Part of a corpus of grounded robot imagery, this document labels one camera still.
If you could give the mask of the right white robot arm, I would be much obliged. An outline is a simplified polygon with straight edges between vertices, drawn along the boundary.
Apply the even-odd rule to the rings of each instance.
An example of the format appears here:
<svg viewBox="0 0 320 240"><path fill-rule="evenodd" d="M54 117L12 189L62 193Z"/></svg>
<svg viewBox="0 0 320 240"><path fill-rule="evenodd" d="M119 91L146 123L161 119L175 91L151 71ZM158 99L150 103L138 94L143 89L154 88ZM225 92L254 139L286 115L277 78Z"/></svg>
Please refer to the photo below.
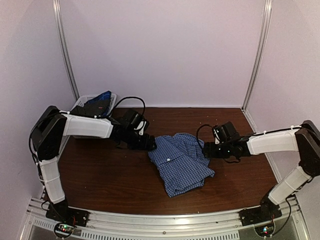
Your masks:
<svg viewBox="0 0 320 240"><path fill-rule="evenodd" d="M289 128L241 136L232 122L212 128L215 138L202 146L206 158L228 159L273 152L298 152L299 163L261 200L256 210L259 220L268 220L276 207L307 182L320 175L320 131L311 120Z"/></svg>

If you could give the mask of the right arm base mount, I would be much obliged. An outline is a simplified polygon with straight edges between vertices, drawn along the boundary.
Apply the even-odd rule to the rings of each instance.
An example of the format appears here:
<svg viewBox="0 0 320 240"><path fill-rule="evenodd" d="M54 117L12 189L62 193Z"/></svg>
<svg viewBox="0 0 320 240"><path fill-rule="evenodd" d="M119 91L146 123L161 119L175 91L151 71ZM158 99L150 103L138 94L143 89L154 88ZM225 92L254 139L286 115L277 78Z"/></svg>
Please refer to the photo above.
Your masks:
<svg viewBox="0 0 320 240"><path fill-rule="evenodd" d="M255 233L262 238L271 237L275 232L275 219L282 216L282 211L276 207L269 211L266 207L242 209L239 213L242 226L254 226Z"/></svg>

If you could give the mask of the white plastic laundry basket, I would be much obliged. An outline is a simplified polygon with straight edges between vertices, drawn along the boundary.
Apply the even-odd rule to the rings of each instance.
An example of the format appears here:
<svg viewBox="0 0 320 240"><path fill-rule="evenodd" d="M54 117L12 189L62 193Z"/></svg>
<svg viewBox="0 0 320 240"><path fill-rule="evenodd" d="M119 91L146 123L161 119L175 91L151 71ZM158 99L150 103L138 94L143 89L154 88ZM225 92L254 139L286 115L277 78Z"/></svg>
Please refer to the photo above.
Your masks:
<svg viewBox="0 0 320 240"><path fill-rule="evenodd" d="M108 115L111 110L114 108L115 104L116 104L116 100L117 100L117 95L113 92L107 93L107 92L103 92L101 94L87 94L87 95L82 95L79 97L79 99L75 102L75 104L73 105L73 108L75 108L76 106L80 106L83 107L86 103L91 102L92 99L95 98L106 98L109 97L110 98L110 102L109 102L109 107L107 108L107 112L105 115Z"/></svg>

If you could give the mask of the blue plaid long sleeve shirt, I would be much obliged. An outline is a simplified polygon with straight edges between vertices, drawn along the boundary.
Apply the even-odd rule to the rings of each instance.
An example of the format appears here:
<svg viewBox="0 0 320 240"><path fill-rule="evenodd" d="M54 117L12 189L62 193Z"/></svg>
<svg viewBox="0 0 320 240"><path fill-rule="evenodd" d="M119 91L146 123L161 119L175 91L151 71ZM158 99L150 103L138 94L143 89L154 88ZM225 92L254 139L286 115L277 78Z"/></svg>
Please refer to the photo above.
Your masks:
<svg viewBox="0 0 320 240"><path fill-rule="evenodd" d="M190 133L162 135L155 138L157 148L149 151L170 198L203 187L205 178L214 177L210 160L202 152L204 141Z"/></svg>

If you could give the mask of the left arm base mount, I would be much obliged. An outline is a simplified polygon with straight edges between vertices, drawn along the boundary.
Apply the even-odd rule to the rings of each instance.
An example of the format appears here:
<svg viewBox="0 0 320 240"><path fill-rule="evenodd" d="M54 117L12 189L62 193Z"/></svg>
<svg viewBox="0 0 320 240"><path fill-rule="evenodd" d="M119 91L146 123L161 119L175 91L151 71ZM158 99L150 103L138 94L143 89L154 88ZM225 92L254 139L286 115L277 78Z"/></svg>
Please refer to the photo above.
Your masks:
<svg viewBox="0 0 320 240"><path fill-rule="evenodd" d="M53 227L53 233L58 239L65 240L74 233L77 227L87 226L89 212L69 207L66 199L55 204L45 200L41 208L46 211L46 218L57 221Z"/></svg>

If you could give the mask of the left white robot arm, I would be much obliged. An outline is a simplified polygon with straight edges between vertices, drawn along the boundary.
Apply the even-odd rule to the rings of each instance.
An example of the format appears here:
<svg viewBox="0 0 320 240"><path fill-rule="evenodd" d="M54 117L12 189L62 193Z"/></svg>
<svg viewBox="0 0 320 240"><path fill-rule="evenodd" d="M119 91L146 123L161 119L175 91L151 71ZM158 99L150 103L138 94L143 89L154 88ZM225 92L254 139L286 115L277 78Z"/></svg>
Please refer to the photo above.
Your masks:
<svg viewBox="0 0 320 240"><path fill-rule="evenodd" d="M149 121L143 114L129 109L123 116L83 116L64 112L49 106L32 128L29 135L29 151L38 168L39 178L49 201L54 204L52 213L61 222L72 218L72 211L63 203L58 160L62 140L66 136L82 136L112 139L124 142L131 150L152 151L157 148L155 137L145 133Z"/></svg>

